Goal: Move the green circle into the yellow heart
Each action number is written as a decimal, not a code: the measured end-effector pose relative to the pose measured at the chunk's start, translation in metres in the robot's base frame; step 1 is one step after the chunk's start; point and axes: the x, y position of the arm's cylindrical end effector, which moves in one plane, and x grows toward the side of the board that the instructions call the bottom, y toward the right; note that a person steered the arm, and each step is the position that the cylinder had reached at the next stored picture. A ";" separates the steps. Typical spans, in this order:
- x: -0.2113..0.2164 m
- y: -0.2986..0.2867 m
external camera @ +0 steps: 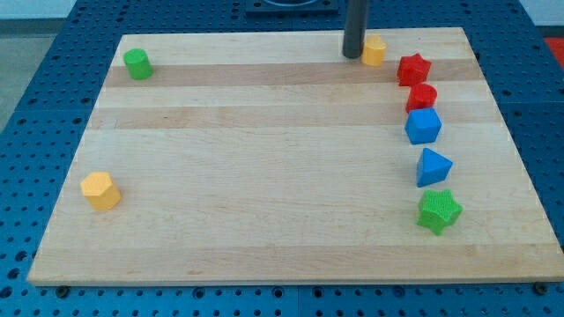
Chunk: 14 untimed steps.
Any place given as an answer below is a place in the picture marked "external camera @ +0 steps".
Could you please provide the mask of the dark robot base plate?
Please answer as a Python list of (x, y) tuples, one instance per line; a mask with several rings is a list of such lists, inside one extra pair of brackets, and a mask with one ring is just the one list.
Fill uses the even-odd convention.
[(246, 0), (247, 16), (338, 13), (338, 0)]

